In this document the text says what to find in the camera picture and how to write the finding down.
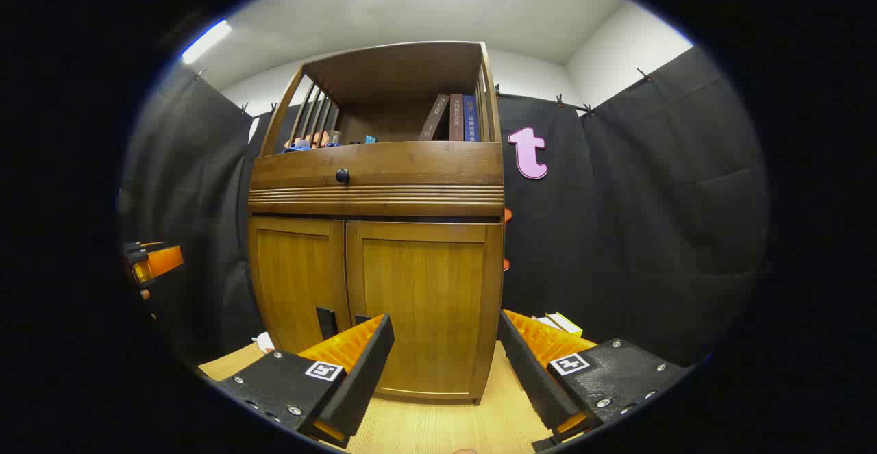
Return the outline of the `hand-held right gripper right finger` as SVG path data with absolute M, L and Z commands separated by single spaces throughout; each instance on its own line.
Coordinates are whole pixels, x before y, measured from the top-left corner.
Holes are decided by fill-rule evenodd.
M 614 338 L 595 344 L 510 310 L 500 310 L 498 338 L 548 438 L 547 451 L 620 422 L 689 375 L 689 367 Z

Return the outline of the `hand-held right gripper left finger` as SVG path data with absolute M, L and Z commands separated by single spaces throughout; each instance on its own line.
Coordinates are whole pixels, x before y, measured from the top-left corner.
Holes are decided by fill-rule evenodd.
M 379 314 L 305 351 L 259 357 L 217 387 L 287 430 L 344 448 L 360 428 L 394 342 L 391 317 Z

